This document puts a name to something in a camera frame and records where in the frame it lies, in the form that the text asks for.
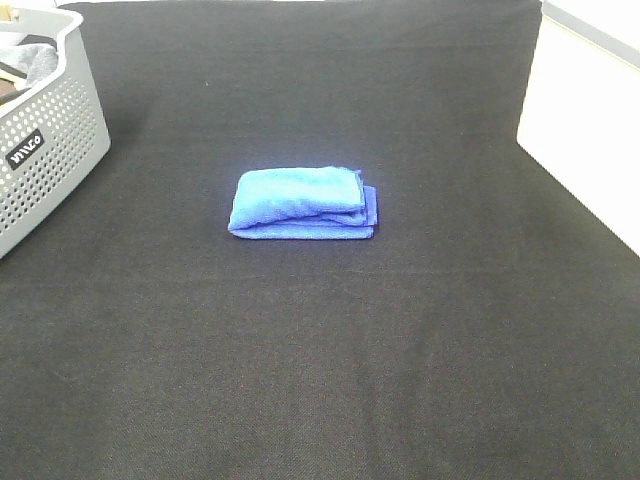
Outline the blue microfibre towel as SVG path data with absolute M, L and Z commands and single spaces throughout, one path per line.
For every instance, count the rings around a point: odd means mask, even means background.
M 244 173 L 228 231 L 251 240 L 362 240 L 377 225 L 377 190 L 360 171 L 295 167 Z

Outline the black tablecloth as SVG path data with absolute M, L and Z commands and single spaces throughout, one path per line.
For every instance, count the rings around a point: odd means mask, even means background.
M 536 3 L 78 11 L 112 145 L 1 263 L 3 478 L 638 477 L 638 258 L 515 140 Z M 372 238 L 228 231 L 327 166 Z

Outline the grey perforated laundry basket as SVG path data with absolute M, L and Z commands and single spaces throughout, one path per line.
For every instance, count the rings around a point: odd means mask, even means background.
M 81 14 L 16 6 L 4 33 L 55 41 L 56 70 L 1 108 L 1 252 L 44 221 L 111 146 L 86 55 Z

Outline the grey towel in basket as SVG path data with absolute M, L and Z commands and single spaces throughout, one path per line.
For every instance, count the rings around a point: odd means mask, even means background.
M 56 49 L 45 43 L 5 46 L 1 48 L 1 79 L 17 90 L 30 88 L 46 79 L 57 68 Z

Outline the brown towel in basket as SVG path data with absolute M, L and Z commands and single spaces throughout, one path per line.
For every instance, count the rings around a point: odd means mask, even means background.
M 0 105 L 1 106 L 16 99 L 22 93 L 23 91 L 19 89 L 15 83 L 6 79 L 0 80 Z

